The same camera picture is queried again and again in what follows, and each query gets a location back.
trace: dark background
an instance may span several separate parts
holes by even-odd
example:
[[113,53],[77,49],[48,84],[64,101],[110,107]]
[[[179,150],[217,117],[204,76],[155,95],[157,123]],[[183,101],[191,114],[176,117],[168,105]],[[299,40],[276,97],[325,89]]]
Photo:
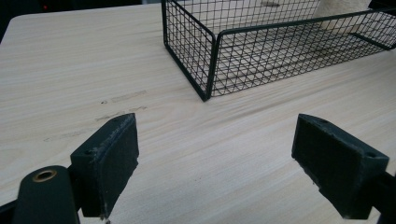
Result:
[[[0,0],[0,43],[9,21],[33,13],[140,5],[145,0]],[[373,0],[372,8],[396,7],[395,0]]]

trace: wooden table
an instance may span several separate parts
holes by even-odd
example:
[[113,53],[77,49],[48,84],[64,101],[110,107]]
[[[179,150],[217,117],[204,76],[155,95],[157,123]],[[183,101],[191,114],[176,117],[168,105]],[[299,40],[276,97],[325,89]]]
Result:
[[[0,46],[0,204],[107,120],[136,113],[140,164],[113,223],[343,220],[293,160],[297,115],[327,119],[391,157],[396,51],[203,103],[163,45],[160,5],[22,16]],[[101,223],[81,217],[82,223]]]

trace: metal wire grid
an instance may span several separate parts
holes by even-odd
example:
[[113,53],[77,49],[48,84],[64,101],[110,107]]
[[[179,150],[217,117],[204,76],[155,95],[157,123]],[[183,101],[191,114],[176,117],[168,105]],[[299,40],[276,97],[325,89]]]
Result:
[[[361,37],[391,47],[396,20],[386,13],[280,26],[221,38],[212,96],[224,95],[383,51]],[[354,35],[347,31],[356,29]]]
[[177,57],[176,60],[180,60],[183,69],[191,75],[190,82],[194,88],[202,95],[207,95],[207,78],[215,37],[177,2],[167,1],[166,4],[165,42],[172,49],[172,56]]
[[204,101],[396,47],[396,17],[380,11],[310,19],[316,0],[226,2],[163,0],[165,46]]
[[217,35],[226,29],[310,19],[318,0],[192,0],[181,5]]

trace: wire basket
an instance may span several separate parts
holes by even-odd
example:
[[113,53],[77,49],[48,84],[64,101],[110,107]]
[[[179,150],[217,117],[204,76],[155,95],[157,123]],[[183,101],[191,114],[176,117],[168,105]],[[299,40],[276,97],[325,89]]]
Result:
[[395,8],[314,18],[318,0],[163,0],[163,42],[203,101],[396,48]]

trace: wood grain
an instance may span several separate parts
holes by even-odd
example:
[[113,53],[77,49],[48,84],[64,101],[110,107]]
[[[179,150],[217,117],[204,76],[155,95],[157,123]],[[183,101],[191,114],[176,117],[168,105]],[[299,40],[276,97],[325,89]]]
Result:
[[[134,112],[140,164],[113,223],[376,223],[343,220],[294,161],[297,115],[327,119],[390,156],[396,52],[202,103],[163,46],[161,6],[14,19],[0,46],[0,204],[21,179]],[[82,223],[101,223],[81,217]]]

